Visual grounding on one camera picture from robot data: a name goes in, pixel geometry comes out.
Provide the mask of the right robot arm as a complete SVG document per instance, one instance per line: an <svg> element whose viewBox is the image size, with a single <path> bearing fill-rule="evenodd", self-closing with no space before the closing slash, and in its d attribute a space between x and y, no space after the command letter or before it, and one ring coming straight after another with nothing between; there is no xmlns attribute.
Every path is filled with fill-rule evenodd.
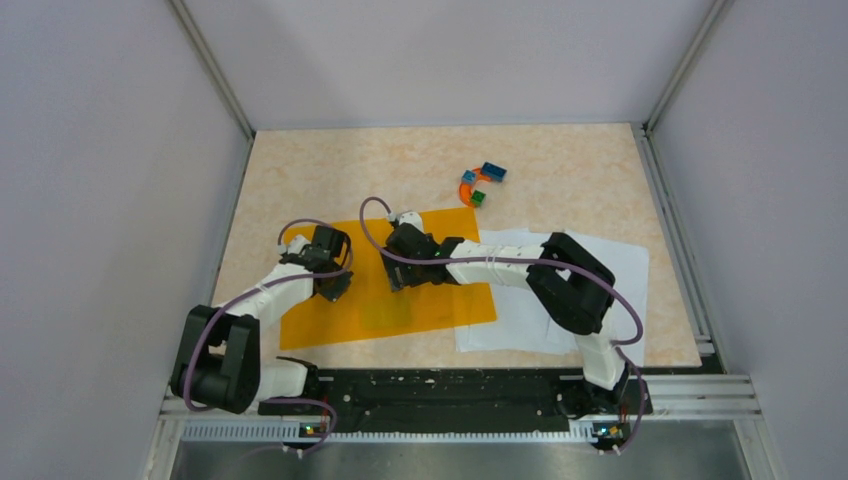
<svg viewBox="0 0 848 480"><path fill-rule="evenodd" d="M380 254L394 291L422 284L491 284L533 293L553 323L574 335L589 404L612 412L626 400L626 362L604 325L617 298L615 276L571 236L555 232L522 246L463 237L437 242L412 223L395 222Z"/></svg>

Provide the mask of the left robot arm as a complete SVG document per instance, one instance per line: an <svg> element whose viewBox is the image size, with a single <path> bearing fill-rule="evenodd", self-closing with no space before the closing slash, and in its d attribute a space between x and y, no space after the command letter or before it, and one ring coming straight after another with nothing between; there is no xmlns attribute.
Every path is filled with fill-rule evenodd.
<svg viewBox="0 0 848 480"><path fill-rule="evenodd" d="M265 362L261 336L294 307L320 296L337 301L352 280L350 236L318 223L311 237L277 246L280 256L257 284L218 306L187 314L169 387L191 411L240 414L271 399L297 413L319 404L313 365L289 358Z"/></svg>

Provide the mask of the orange plastic clip folder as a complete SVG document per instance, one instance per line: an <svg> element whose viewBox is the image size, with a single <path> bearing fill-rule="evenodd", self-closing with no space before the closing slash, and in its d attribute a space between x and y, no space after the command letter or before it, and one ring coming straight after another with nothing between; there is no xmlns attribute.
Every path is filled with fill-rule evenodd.
<svg viewBox="0 0 848 480"><path fill-rule="evenodd" d="M357 220L335 228L353 244L352 282L335 302L316 296L281 319L279 347L293 350L357 340L426 332L493 322L497 318L486 284L426 283L392 292L378 251L366 240Z"/></svg>

